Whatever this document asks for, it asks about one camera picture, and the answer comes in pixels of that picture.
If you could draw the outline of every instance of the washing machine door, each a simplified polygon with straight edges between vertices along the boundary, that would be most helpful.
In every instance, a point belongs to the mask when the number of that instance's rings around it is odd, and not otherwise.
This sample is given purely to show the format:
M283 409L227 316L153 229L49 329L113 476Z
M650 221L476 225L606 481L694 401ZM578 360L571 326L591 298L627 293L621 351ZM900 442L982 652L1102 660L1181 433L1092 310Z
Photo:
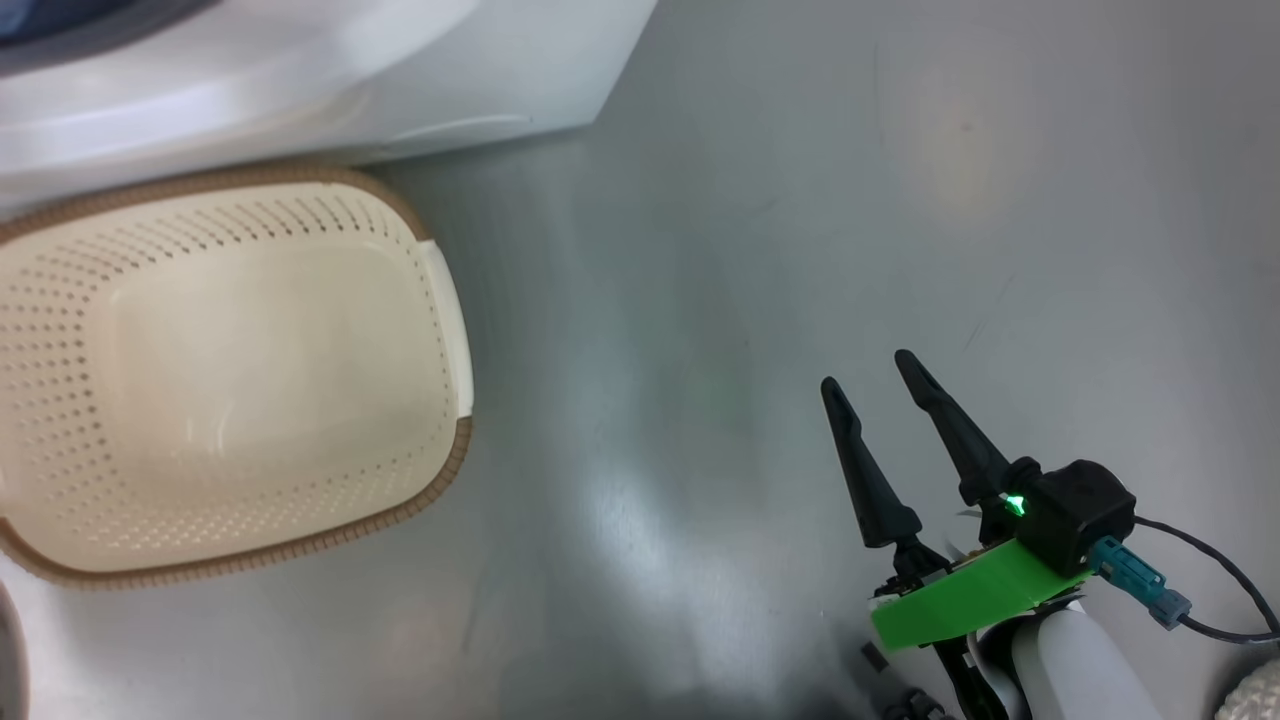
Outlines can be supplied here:
M24 31L41 3L0 0L0 208L269 155L198 151L337 102L479 0L64 0Z

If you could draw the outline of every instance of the brown woven rim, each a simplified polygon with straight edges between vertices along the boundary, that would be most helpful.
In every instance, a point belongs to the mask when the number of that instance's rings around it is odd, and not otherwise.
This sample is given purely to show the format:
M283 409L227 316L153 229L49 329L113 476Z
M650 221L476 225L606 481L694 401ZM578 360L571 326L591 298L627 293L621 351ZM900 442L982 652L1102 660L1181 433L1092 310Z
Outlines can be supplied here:
M408 223L417 240L430 240L426 227L417 214L387 186L376 179L349 170L346 168L326 168L316 165L256 165L237 168L232 170L219 170L201 173L161 181L156 183L140 184L70 200L61 205L37 210L29 215L14 219L0 225L0 243L9 242L17 237L29 234L36 231L116 210L131 205L141 205L169 197L184 195L197 195L218 190L230 190L252 187L259 184L283 184L293 182L329 182L348 184L364 190L379 200L390 205L401 218ZM471 445L471 418L460 418L453 434L453 447L444 461L444 466L435 475L422 492L407 501L376 512L361 520L355 520L337 528L301 537L288 542L268 546L260 550L251 550L236 555L197 560L193 562L180 562L177 565L163 565L142 570L120 570L115 573L90 573L68 568L45 557L14 530L8 519L0 518L0 550L12 557L18 565L33 575L60 585L81 589L120 589L140 588L152 585L165 585L170 583L195 580L198 578L212 578L237 570L262 568L282 560L310 555L317 550L334 547L356 538L367 536L375 530L389 528L402 523L421 512L428 505L435 502L440 495L453 484L462 460L467 455Z

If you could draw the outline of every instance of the black cable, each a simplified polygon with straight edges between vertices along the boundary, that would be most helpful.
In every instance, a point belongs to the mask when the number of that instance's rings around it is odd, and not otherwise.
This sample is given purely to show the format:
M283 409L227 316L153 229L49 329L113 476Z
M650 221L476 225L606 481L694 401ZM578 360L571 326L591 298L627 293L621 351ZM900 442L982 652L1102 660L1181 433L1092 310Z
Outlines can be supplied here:
M1204 623L1193 620L1190 615L1183 615L1178 620L1189 630L1194 630L1204 635L1206 638L1213 638L1215 641L1222 641L1225 643L1267 644L1280 641L1280 633L1266 633L1261 635L1242 635L1240 633L1228 633L1226 630L1210 628Z
M1240 635L1240 634L1236 634L1236 633L1228 633L1228 632L1224 632L1224 630L1216 630L1213 628L1210 628L1208 625L1202 625L1201 623L1197 623L1196 620L1192 620L1190 618L1188 618L1185 615L1183 615L1183 619L1181 619L1181 621L1183 621L1184 625L1187 625L1188 628L1196 630L1197 633L1199 633L1202 635L1207 635L1207 637L1211 637L1211 638L1215 638L1215 639L1220 639L1220 641L1224 641L1224 642L1234 642L1234 643L1242 643L1242 644L1260 644L1260 643L1275 642L1275 641L1280 639L1280 620L1277 620L1276 619L1276 614L1271 611L1271 606L1267 605L1267 601L1266 601L1265 597L1262 597L1262 592L1258 591L1258 587L1253 584L1253 580L1251 580L1249 577L1244 574L1244 570L1240 570L1235 565L1235 562L1231 562L1225 555L1222 555L1221 552L1219 552L1217 550L1215 550L1207 542L1197 538L1196 536L1184 533L1183 530L1179 530L1178 528L1175 528L1172 525L1166 525L1165 523L1161 523L1158 520L1148 520L1146 518L1138 518L1138 516L1134 516L1133 521L1135 524L1138 524L1138 525L1146 525L1146 527L1148 527L1151 529L1160 530L1162 533L1169 533L1169 534L1174 536L1175 538L1185 542L1187 544L1194 547L1196 550L1203 552L1204 555L1208 555L1213 560L1217 560L1219 565L1221 565L1224 570L1226 570L1233 578L1235 578L1235 580L1238 583L1240 583L1240 587L1244 588L1244 592L1249 593L1249 597L1253 598L1253 605L1258 606L1258 611L1262 612L1262 619L1267 621L1267 628L1271 630L1272 635L1275 635L1275 637L1267 637L1267 635ZM1240 639L1228 639L1229 637L1234 637L1234 638L1265 638L1265 639L1260 639L1257 642L1242 642Z

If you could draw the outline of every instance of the white knitted object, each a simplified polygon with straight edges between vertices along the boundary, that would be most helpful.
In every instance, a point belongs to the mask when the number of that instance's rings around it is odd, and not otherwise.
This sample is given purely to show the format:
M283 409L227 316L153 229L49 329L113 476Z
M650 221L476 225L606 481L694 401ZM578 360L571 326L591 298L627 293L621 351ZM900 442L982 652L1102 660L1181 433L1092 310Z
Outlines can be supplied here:
M1280 660L1267 662L1242 680L1213 720L1280 720Z

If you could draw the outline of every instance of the green light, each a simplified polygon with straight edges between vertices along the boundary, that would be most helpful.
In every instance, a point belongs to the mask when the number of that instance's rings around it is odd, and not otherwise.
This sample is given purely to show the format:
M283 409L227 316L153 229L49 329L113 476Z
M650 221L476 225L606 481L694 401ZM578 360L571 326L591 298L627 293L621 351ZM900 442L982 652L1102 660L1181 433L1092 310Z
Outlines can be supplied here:
M1009 506L1010 512L1018 515L1019 518L1027 514L1027 510L1023 507L1023 496L1020 495L1011 495L1006 497L1005 505Z

